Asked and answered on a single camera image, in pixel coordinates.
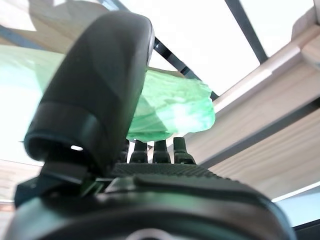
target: textured rubber surface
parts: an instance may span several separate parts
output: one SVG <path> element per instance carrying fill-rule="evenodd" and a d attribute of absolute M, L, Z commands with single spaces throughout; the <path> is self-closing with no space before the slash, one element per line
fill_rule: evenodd
<path fill-rule="evenodd" d="M 193 164 L 117 163 L 111 173 L 113 177 L 128 177 L 141 174 L 221 178 L 208 169 Z"/>

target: wooden beam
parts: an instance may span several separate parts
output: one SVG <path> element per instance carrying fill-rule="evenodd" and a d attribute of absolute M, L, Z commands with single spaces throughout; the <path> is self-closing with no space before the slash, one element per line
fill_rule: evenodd
<path fill-rule="evenodd" d="M 319 142 L 320 109 L 210 170 L 273 199 L 320 181 Z"/>

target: green plastic bag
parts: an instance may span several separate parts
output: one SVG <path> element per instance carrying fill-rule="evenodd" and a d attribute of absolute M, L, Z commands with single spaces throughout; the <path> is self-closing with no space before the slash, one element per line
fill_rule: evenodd
<path fill-rule="evenodd" d="M 165 140 L 207 130 L 215 122 L 211 89 L 197 79 L 148 70 L 127 138 Z"/>
<path fill-rule="evenodd" d="M 23 140 L 63 58 L 60 53 L 0 45 L 0 132 L 4 140 Z M 127 138 L 158 141 L 173 133 L 209 129 L 215 121 L 210 94 L 199 80 L 148 70 Z"/>

